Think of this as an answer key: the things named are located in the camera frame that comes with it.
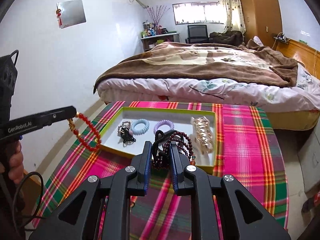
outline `black cable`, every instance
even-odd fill
[[[45,217],[41,217],[41,216],[25,216],[25,215],[23,215],[23,216],[21,216],[22,218],[33,218],[33,219],[35,219],[35,218],[39,218],[39,219],[45,219]]]
[[[19,234],[19,230],[18,230],[18,226],[17,226],[17,221],[16,221],[16,203],[17,203],[17,198],[18,198],[18,195],[19,195],[19,192],[23,186],[23,184],[25,183],[25,181],[30,178],[31,176],[33,175],[36,175],[40,178],[40,181],[41,181],[41,192],[40,192],[40,197],[39,197],[39,202],[38,202],[38,205],[36,207],[36,210],[35,212],[33,213],[33,215],[31,216],[30,219],[27,220],[27,222],[25,222],[22,226],[24,227],[25,225],[29,224],[34,218],[36,218],[36,214],[38,213],[39,209],[40,209],[40,205],[41,205],[41,200],[42,200],[42,197],[43,197],[43,190],[44,190],[44,183],[43,183],[43,178],[41,176],[41,174],[39,172],[36,172],[36,171],[32,171],[30,173],[28,173],[23,179],[22,181],[19,183],[18,187],[17,187],[17,190],[16,190],[16,193],[14,194],[14,197],[13,197],[13,203],[12,203],[12,220],[13,220],[13,225],[14,225],[14,229],[16,230],[16,232]]]
[[[10,54],[10,58],[12,58],[12,56],[14,55],[14,54],[17,54],[16,55],[16,58],[15,58],[15,60],[14,60],[14,66],[16,66],[16,63],[17,63],[17,59],[18,59],[18,55],[19,55],[19,51],[16,49],[14,52],[12,52],[11,54]]]

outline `desk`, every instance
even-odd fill
[[[151,50],[149,45],[155,44],[158,40],[180,42],[179,33],[166,33],[156,36],[141,38],[144,52]]]

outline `patterned curtain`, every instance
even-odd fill
[[[227,31],[241,31],[245,33],[244,18],[240,0],[220,0],[221,5],[227,13],[226,28]]]

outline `shelf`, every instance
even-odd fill
[[[281,43],[289,45],[289,42],[278,39],[277,37],[273,37],[275,40],[280,41]]]
[[[153,38],[164,37],[164,36],[173,36],[173,35],[177,35],[177,34],[179,34],[179,33],[166,33],[166,34],[160,34],[160,35],[141,38],[141,40],[153,39]]]

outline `red bead bracelet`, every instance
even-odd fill
[[[98,139],[98,143],[95,147],[91,147],[82,137],[81,135],[79,134],[79,130],[76,129],[76,126],[73,122],[72,119],[68,119],[68,122],[69,122],[69,127],[70,127],[70,130],[74,133],[74,135],[78,138],[78,140],[80,141],[80,143],[86,147],[89,151],[91,152],[96,152],[100,149],[100,144],[101,144],[101,136],[99,134],[99,132],[97,131],[97,129],[94,127],[93,123],[88,119],[87,116],[85,116],[84,114],[82,113],[77,113],[76,114],[76,117],[77,118],[80,118],[82,119],[88,126],[89,128],[92,130],[92,132],[94,133],[94,135],[97,137]]]

